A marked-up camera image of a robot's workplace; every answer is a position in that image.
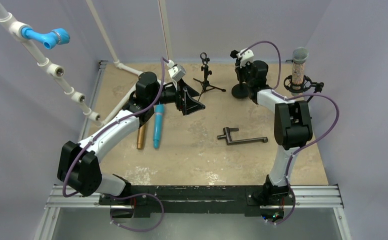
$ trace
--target blue valve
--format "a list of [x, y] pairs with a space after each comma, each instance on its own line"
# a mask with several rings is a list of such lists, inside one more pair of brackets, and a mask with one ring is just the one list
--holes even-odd
[[63, 45], [70, 42], [70, 36], [64, 28], [54, 29], [50, 33], [38, 33], [30, 27], [24, 27], [21, 34], [25, 39], [33, 39], [42, 43], [46, 49], [52, 49], [57, 44]]

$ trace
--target floor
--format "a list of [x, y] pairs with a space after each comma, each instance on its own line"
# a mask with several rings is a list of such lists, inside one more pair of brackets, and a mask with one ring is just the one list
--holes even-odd
[[[202, 79], [201, 64], [182, 64], [187, 74], [184, 81], [197, 91]], [[159, 64], [128, 64], [140, 71], [161, 75]], [[173, 104], [165, 106], [160, 148], [154, 149], [154, 117], [147, 125], [143, 150], [136, 149], [134, 132], [116, 145], [102, 160], [103, 173], [117, 174], [135, 185], [261, 185], [270, 172], [277, 144], [273, 138], [273, 113], [249, 99], [235, 99], [230, 91], [237, 84], [233, 64], [210, 64], [211, 84], [227, 89], [212, 90], [201, 97], [206, 109], [182, 116]], [[276, 85], [278, 65], [270, 64], [268, 84]], [[291, 74], [291, 65], [282, 65], [281, 78]], [[107, 116], [121, 100], [137, 76], [108, 64], [95, 111]], [[283, 84], [277, 89], [290, 96]], [[239, 128], [234, 140], [268, 137], [269, 142], [227, 146], [216, 136], [224, 127]], [[92, 126], [90, 133], [98, 129]], [[325, 171], [316, 145], [302, 151], [292, 172], [293, 185], [327, 184]]]

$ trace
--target gold microphone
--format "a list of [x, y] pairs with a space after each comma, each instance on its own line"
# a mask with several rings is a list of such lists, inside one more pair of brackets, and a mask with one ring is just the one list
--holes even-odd
[[142, 150], [144, 149], [144, 139], [145, 139], [145, 128], [147, 126], [147, 123], [144, 123], [142, 127], [138, 129], [138, 138], [136, 141], [136, 149]]

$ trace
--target tripod stand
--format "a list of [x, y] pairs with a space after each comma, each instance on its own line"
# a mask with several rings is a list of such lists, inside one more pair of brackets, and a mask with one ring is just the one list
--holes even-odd
[[203, 95], [203, 93], [208, 92], [208, 91], [213, 90], [213, 89], [217, 89], [217, 90], [221, 90], [222, 92], [225, 92], [226, 89], [210, 85], [209, 80], [207, 80], [208, 76], [212, 74], [211, 70], [208, 69], [208, 65], [207, 65], [208, 62], [210, 61], [210, 58], [207, 57], [207, 54], [205, 52], [202, 52], [200, 54], [200, 58], [203, 61], [203, 66], [201, 66], [201, 71], [204, 72], [204, 81], [200, 81], [200, 80], [194, 78], [194, 81], [199, 82], [201, 84], [201, 87], [202, 87], [202, 91], [200, 93], [200, 96], [198, 97], [198, 100], [200, 100], [201, 95]]

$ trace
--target microphone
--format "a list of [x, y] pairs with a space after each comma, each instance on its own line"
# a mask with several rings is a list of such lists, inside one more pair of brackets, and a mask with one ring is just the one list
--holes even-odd
[[292, 52], [292, 89], [300, 90], [304, 82], [304, 65], [309, 57], [309, 51], [304, 47], [298, 47]]
[[154, 143], [155, 149], [158, 149], [158, 146], [160, 145], [163, 114], [164, 114], [164, 105], [163, 104], [157, 105], [155, 107], [154, 135], [153, 135], [153, 143]]
[[142, 127], [138, 129], [138, 138], [136, 139], [136, 149], [142, 150], [144, 149], [144, 139], [145, 139], [145, 128], [147, 123], [144, 123]]

